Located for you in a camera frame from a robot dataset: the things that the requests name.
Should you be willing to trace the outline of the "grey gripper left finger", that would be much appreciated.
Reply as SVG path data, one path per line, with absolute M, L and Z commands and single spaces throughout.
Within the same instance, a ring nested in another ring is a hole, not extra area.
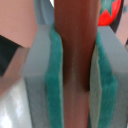
M 40 25 L 23 69 L 33 128 L 64 128 L 62 67 L 61 37 Z

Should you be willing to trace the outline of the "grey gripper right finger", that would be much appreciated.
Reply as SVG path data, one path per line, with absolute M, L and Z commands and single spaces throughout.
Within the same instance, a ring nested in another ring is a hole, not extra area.
M 127 128 L 128 51 L 110 27 L 99 27 L 90 73 L 91 128 Z

